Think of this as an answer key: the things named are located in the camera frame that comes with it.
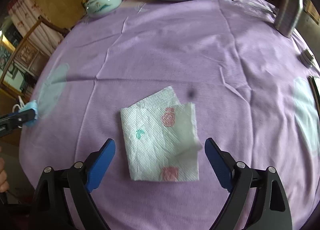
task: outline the table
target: table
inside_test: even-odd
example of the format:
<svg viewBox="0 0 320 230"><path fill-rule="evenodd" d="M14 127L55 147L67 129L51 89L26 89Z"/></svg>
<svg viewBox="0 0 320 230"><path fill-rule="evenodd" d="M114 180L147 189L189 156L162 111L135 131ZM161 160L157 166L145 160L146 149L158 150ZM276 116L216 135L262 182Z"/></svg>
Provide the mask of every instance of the table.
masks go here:
<svg viewBox="0 0 320 230"><path fill-rule="evenodd" d="M320 199L319 118L307 82L316 72L298 59L307 47L302 37L282 36L274 18L263 0L129 0L104 18L84 18L34 90L40 118L23 128L20 143L31 184L46 166L69 168L112 138L116 155L92 192L111 229L209 229L228 192L204 150L200 181L129 177L120 109L171 85L181 103L195 103L202 144L212 137L251 168L277 169L299 229Z"/></svg>

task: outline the white ceramic bowl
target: white ceramic bowl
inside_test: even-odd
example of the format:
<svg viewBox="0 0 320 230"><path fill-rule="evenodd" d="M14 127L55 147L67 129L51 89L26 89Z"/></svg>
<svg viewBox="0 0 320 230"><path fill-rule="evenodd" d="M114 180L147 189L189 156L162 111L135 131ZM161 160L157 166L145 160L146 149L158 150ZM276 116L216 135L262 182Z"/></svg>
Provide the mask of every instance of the white ceramic bowl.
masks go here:
<svg viewBox="0 0 320 230"><path fill-rule="evenodd" d="M90 17L102 17L120 6L122 0L88 0L84 6Z"/></svg>

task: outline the silver rivet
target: silver rivet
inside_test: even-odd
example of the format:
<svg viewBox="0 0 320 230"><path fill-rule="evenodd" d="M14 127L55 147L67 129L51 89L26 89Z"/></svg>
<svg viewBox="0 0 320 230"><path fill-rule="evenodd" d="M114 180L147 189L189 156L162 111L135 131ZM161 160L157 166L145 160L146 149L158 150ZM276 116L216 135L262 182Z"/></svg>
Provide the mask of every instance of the silver rivet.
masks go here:
<svg viewBox="0 0 320 230"><path fill-rule="evenodd" d="M51 171L51 167L45 167L43 170L45 173L49 173Z"/></svg>
<svg viewBox="0 0 320 230"><path fill-rule="evenodd" d="M245 164L243 162L237 162L237 166L243 169L245 167Z"/></svg>
<svg viewBox="0 0 320 230"><path fill-rule="evenodd" d="M268 169L271 173L275 173L276 172L276 169L275 168L273 168L273 167L269 167L269 169Z"/></svg>
<svg viewBox="0 0 320 230"><path fill-rule="evenodd" d="M80 169L83 166L82 162L76 162L75 163L75 168Z"/></svg>

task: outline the mask ear loop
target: mask ear loop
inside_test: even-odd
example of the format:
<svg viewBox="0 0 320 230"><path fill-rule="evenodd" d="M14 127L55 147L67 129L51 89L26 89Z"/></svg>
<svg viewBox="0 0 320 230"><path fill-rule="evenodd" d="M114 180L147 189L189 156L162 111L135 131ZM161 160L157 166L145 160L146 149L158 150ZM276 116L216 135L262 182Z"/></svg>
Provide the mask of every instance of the mask ear loop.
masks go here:
<svg viewBox="0 0 320 230"><path fill-rule="evenodd" d="M23 109L24 106L25 106L22 98L21 98L20 96L18 96L18 98L19 98L19 103L20 103L20 104L15 104L15 105L12 107L12 112L13 112L13 113L15 112L16 107L18 107L19 110L20 110L20 109Z"/></svg>

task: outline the white paper towel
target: white paper towel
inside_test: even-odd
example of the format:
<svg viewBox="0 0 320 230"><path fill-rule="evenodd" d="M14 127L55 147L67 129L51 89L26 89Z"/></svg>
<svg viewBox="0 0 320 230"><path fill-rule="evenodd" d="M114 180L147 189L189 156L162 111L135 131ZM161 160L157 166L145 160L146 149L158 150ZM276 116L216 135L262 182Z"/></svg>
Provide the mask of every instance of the white paper towel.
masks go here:
<svg viewBox="0 0 320 230"><path fill-rule="evenodd" d="M121 109L121 121L131 179L199 180L195 105L181 105L172 87Z"/></svg>

